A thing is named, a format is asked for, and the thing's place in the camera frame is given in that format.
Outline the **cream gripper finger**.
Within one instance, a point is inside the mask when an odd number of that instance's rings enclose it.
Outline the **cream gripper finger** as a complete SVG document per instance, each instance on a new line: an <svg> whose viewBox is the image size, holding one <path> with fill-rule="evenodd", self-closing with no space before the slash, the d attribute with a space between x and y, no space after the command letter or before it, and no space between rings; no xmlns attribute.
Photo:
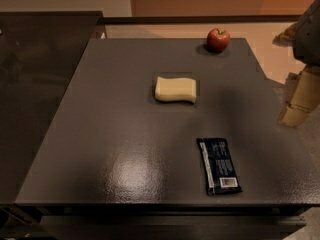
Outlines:
<svg viewBox="0 0 320 240"><path fill-rule="evenodd" d="M286 79L279 122L299 127L320 105L320 67L307 65Z"/></svg>

